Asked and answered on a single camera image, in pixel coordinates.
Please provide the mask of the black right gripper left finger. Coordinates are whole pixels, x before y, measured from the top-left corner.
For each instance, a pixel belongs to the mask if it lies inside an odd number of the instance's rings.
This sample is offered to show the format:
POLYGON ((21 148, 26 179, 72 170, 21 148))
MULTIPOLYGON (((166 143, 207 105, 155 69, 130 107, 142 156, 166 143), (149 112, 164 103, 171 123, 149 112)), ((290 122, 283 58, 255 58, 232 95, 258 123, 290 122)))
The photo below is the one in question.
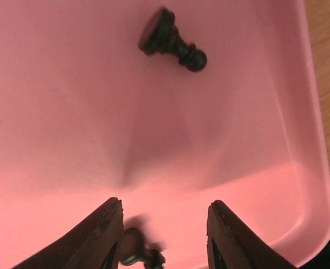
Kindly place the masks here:
POLYGON ((112 197, 14 268, 117 268, 123 231, 122 202, 112 197))

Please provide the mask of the pink tray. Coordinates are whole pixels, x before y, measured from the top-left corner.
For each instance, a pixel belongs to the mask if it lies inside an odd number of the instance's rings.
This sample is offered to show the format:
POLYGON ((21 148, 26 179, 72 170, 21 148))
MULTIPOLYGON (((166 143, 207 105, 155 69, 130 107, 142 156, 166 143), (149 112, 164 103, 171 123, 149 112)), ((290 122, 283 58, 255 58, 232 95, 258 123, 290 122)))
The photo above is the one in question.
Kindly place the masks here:
POLYGON ((221 200, 295 266, 330 239, 330 174, 303 1, 0 1, 0 268, 111 197, 207 263, 221 200), (166 7, 207 55, 138 47, 166 7))

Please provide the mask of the black pawn piece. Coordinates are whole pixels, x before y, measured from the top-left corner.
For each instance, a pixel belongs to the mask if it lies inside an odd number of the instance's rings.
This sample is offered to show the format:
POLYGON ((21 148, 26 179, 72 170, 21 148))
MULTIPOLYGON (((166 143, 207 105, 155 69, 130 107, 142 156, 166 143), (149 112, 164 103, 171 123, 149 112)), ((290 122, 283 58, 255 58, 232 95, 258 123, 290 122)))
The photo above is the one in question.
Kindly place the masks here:
POLYGON ((175 25, 175 14, 166 7, 153 13, 138 42, 145 55, 169 54, 177 58, 179 65, 191 72, 199 72, 207 65, 207 55, 195 44, 186 43, 175 25))

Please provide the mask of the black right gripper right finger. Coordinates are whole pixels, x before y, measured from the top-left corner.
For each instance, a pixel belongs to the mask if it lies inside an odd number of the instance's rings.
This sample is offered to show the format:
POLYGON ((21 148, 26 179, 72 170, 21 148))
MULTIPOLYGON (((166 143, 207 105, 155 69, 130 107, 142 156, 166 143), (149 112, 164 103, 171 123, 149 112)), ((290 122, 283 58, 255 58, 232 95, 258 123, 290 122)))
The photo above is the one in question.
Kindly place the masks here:
POLYGON ((208 208, 207 236, 209 268, 295 268, 221 200, 208 208))

